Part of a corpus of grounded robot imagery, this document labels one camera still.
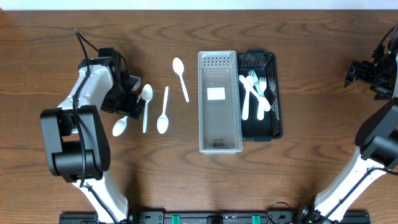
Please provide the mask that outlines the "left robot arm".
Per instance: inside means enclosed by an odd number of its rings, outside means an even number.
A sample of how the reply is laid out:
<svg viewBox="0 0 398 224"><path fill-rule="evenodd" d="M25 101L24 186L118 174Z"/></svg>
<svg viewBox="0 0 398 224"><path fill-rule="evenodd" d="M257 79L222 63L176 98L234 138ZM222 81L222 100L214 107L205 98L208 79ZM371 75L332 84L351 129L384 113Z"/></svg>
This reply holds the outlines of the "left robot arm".
<svg viewBox="0 0 398 224"><path fill-rule="evenodd" d="M110 174L111 150L100 119L101 110L139 119L144 100L138 77L123 69L125 58L113 48L78 66L78 80L67 98L43 110L40 125L47 163L54 176L80 189L96 210L94 223L138 223L129 200Z"/></svg>

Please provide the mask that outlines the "white spoon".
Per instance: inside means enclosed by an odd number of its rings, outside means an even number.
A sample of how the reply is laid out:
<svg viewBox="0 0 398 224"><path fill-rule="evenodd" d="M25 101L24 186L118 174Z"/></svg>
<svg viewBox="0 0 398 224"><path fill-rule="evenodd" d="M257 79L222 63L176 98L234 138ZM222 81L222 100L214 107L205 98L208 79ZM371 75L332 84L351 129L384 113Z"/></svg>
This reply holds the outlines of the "white spoon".
<svg viewBox="0 0 398 224"><path fill-rule="evenodd" d="M254 85L254 80L250 75L246 77L246 80L248 83L253 86ZM243 101L243 111L242 111L242 120L247 120L249 117L249 95L250 91L246 90L244 101Z"/></svg>
<svg viewBox="0 0 398 224"><path fill-rule="evenodd" d="M180 58L175 57L173 59L172 66L173 66L174 72L180 78L180 83L181 83L181 86L182 86L183 95L185 97L185 101L188 103L189 102L188 92L187 92L187 88L185 86L185 82L183 80L183 73L184 73L184 70L185 70L184 64L183 64L183 62L182 62L182 60Z"/></svg>
<svg viewBox="0 0 398 224"><path fill-rule="evenodd" d="M142 94L140 93L137 98L142 98ZM130 117L126 113L123 118L121 118L115 122L115 124L113 126L113 132L112 132L113 136L119 136L120 134L122 134L124 132L124 130L127 127L127 119L128 118L130 118Z"/></svg>
<svg viewBox="0 0 398 224"><path fill-rule="evenodd" d="M148 104L152 98L153 98L153 88L149 83L147 83L144 85L142 89L142 99L145 101L143 124L142 124L143 133L146 133L147 131Z"/></svg>

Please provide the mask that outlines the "white fork tines down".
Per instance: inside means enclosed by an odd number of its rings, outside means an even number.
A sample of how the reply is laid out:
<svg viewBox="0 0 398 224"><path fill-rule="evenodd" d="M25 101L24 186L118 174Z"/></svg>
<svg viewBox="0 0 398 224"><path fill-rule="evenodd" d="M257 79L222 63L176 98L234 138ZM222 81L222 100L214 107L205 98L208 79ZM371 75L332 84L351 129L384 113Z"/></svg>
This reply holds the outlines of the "white fork tines down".
<svg viewBox="0 0 398 224"><path fill-rule="evenodd" d="M239 81L244 85L247 91L250 91L258 100L259 104L263 107L264 111L270 111L271 105L266 99L265 96L261 96L251 85L249 81L253 81L251 76L244 77L243 75L239 75Z"/></svg>

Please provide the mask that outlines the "white spoon bowl down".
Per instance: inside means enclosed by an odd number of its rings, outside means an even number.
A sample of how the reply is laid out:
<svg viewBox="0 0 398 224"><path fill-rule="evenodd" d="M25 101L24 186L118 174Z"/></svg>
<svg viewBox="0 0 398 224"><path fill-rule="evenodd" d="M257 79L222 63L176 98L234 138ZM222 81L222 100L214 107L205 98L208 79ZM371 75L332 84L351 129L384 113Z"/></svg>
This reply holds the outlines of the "white spoon bowl down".
<svg viewBox="0 0 398 224"><path fill-rule="evenodd" d="M166 115L168 95L169 95L169 87L166 86L164 92L162 114L159 116L157 120L157 130L160 134L164 134L169 126L169 119Z"/></svg>

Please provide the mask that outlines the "white fork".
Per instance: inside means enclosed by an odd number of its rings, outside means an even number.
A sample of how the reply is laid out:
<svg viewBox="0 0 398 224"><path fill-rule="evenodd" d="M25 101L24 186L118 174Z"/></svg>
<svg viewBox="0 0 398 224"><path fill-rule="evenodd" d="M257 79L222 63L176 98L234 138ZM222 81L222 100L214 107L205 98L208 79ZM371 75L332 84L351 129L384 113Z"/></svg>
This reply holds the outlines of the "white fork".
<svg viewBox="0 0 398 224"><path fill-rule="evenodd" d="M267 81L265 77L260 77L259 78L259 84L258 84L259 90L264 93L267 88ZM264 119L264 110L261 108L261 105L258 106L257 109L257 118L258 120L263 120Z"/></svg>

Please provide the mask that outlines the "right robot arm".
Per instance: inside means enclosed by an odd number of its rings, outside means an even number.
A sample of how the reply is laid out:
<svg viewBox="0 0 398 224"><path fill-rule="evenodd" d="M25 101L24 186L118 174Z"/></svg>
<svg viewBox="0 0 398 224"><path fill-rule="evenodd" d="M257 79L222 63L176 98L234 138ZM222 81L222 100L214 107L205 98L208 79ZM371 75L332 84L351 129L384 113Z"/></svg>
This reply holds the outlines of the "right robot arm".
<svg viewBox="0 0 398 224"><path fill-rule="evenodd" d="M339 223L351 204L379 177L397 175L397 27L371 52L372 62L354 61L345 86L354 80L369 84L376 99L387 103L370 116L355 137L356 149L345 168L311 205L301 208L294 223Z"/></svg>

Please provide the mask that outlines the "pale green fork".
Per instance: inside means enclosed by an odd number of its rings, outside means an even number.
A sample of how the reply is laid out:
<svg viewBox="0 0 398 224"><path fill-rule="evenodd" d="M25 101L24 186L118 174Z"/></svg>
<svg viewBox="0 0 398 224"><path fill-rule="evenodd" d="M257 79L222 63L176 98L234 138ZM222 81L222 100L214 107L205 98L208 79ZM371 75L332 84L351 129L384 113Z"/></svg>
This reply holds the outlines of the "pale green fork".
<svg viewBox="0 0 398 224"><path fill-rule="evenodd" d="M249 75L252 77L254 86L256 87L256 91L260 96L264 96L264 92L261 90L261 86L259 84L259 79L254 70L249 71Z"/></svg>

